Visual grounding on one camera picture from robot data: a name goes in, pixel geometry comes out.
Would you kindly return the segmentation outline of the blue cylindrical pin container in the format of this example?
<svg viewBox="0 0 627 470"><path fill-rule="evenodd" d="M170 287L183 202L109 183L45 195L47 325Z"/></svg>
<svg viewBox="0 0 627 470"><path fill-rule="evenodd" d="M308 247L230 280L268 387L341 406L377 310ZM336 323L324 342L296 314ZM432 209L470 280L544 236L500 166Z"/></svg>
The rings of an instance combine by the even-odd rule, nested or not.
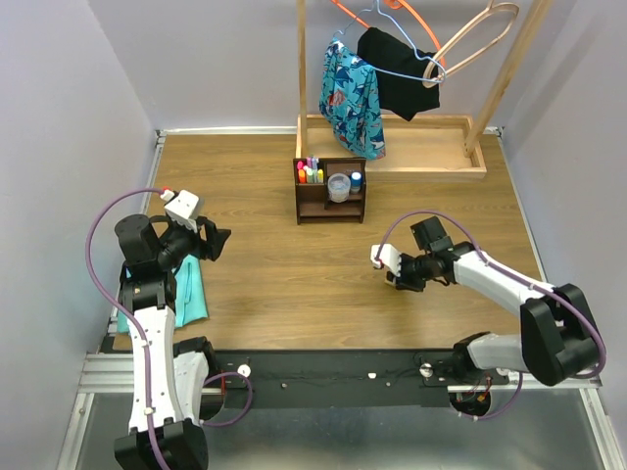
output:
<svg viewBox="0 0 627 470"><path fill-rule="evenodd" d="M350 176L350 193L358 194L362 188L362 174L358 171L354 171Z"/></svg>

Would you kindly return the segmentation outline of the clear round pin container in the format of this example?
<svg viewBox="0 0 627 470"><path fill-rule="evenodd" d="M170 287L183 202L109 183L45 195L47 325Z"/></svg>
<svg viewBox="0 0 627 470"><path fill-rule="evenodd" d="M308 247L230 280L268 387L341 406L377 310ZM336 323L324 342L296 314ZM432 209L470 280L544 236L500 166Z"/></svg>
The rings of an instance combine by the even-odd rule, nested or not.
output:
<svg viewBox="0 0 627 470"><path fill-rule="evenodd" d="M344 203L350 196L350 178L347 174L336 172L327 179L329 200L333 203Z"/></svg>

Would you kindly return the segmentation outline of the purple capped marker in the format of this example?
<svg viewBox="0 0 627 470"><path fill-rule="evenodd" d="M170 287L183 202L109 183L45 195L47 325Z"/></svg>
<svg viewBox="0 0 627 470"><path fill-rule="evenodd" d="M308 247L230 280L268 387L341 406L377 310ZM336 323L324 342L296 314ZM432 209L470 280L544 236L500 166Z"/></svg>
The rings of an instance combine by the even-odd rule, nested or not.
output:
<svg viewBox="0 0 627 470"><path fill-rule="evenodd" d="M319 178L318 178L318 159L315 157L311 157L311 163L312 163L312 173L313 173L313 183L318 183L319 182Z"/></svg>

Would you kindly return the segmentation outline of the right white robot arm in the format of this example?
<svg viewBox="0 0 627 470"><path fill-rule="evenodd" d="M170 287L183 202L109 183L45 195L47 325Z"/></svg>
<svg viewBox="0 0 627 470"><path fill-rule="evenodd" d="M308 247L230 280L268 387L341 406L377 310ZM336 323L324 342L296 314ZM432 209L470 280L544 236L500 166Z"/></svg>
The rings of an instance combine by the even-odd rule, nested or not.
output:
<svg viewBox="0 0 627 470"><path fill-rule="evenodd" d="M472 239L454 243L441 220L431 216L411 228L422 251L413 257L382 243L371 261L386 267L398 290L421 292L430 281L472 289L517 316L516 335L480 332L457 342L451 358L435 366L464 384L486 370L529 373L554 386L594 376L604 367L606 349L586 297L573 284L554 286L522 275L491 258Z"/></svg>

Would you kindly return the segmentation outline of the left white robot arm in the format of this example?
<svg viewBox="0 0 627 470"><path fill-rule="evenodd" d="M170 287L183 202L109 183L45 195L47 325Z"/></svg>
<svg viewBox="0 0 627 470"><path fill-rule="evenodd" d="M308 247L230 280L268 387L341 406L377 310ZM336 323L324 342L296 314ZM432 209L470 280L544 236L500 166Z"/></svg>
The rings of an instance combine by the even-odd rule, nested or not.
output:
<svg viewBox="0 0 627 470"><path fill-rule="evenodd" d="M124 256L119 301L129 310L133 406L128 434L114 444L123 469L205 469L207 443L200 423L202 388L217 377L211 343L177 343L174 271L184 258L215 261L231 232L200 216L193 229L170 217L133 214L115 227Z"/></svg>

